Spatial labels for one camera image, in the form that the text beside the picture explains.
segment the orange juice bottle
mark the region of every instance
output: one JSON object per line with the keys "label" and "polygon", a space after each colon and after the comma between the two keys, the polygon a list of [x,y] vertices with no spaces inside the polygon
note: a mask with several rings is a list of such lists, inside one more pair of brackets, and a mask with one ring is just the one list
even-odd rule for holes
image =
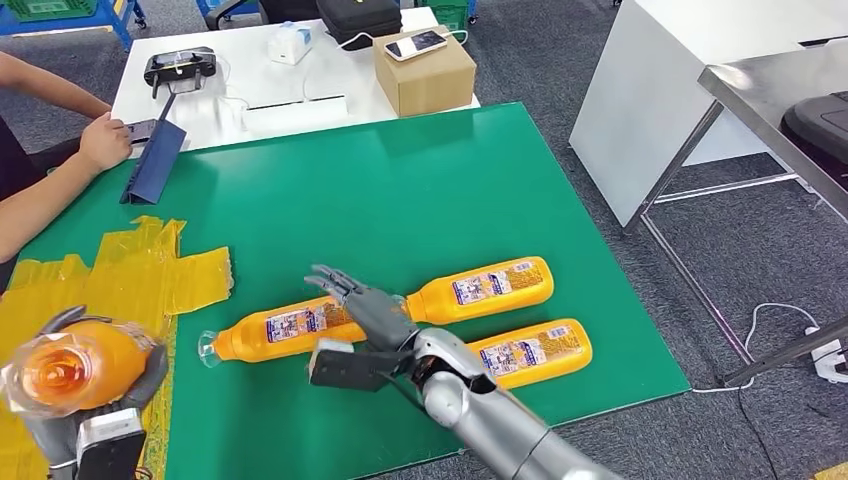
{"label": "orange juice bottle", "polygon": [[[554,279],[541,257],[524,257],[437,278],[405,299],[412,320],[445,325],[542,303]],[[365,333],[332,297],[257,312],[219,333],[204,332],[198,354],[207,366],[221,360],[261,362],[312,351],[321,337],[358,342]]]}
{"label": "orange juice bottle", "polygon": [[514,330],[468,345],[503,388],[576,372],[592,361],[592,345],[573,318]]}
{"label": "orange juice bottle", "polygon": [[3,380],[20,410],[65,416],[120,398],[155,346],[141,327],[84,320],[20,347]]}

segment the yellow plastic sheet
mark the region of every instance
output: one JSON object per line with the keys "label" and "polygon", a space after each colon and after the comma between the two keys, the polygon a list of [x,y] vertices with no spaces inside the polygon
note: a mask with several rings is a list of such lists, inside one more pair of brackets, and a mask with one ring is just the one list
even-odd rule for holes
{"label": "yellow plastic sheet", "polygon": [[[179,258],[186,222],[136,219],[134,230],[103,235],[89,269],[75,254],[55,262],[22,260],[0,300],[0,361],[31,339],[59,311],[84,304],[88,313],[144,325],[168,344],[171,368],[145,409],[148,432],[142,464],[154,479],[165,474],[176,322],[180,313],[229,297],[229,250]],[[47,464],[20,419],[0,409],[0,478],[43,480]]]}
{"label": "yellow plastic sheet", "polygon": [[814,478],[815,480],[845,480],[848,478],[848,463],[840,463],[835,467],[822,470]]}

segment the power strip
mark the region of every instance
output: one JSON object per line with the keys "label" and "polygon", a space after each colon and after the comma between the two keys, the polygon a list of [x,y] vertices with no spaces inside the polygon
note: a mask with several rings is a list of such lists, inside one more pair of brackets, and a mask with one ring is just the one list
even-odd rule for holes
{"label": "power strip", "polygon": [[[807,327],[804,333],[810,335],[818,331],[819,329],[816,327]],[[848,374],[837,371],[837,367],[843,369],[848,367],[845,362],[845,355],[838,353],[841,350],[842,343],[839,339],[836,339],[810,352],[810,355],[813,356],[816,374],[830,383],[848,383]]]}

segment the bottle cap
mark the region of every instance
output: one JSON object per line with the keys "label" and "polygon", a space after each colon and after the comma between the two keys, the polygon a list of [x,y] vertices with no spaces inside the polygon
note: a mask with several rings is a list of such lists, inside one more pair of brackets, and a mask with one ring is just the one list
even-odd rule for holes
{"label": "bottle cap", "polygon": [[413,293],[406,297],[406,314],[413,322],[426,322],[427,309],[424,308],[424,299],[420,293]]}
{"label": "bottle cap", "polygon": [[97,343],[82,335],[53,333],[25,343],[0,371],[9,410],[37,418],[79,410],[94,393],[101,358]]}
{"label": "bottle cap", "polygon": [[200,361],[209,368],[221,363],[221,357],[215,349],[217,339],[217,333],[206,330],[200,334],[200,338],[197,340],[197,355],[200,357]]}

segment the green mat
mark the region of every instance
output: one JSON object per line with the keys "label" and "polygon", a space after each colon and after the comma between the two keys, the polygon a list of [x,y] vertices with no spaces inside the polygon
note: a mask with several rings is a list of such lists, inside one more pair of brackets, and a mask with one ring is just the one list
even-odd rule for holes
{"label": "green mat", "polygon": [[185,153],[156,206],[117,203],[131,169],[103,175],[21,258],[90,264],[102,233],[140,214],[188,220],[183,252],[230,247],[232,298],[179,319],[169,480],[341,479],[462,448],[392,388],[309,386],[308,355],[200,363],[202,331],[318,296],[302,281],[316,262],[407,293],[540,255],[549,301],[449,327],[473,341],[563,317],[585,326],[592,363],[518,398],[560,424],[689,388],[520,104]]}

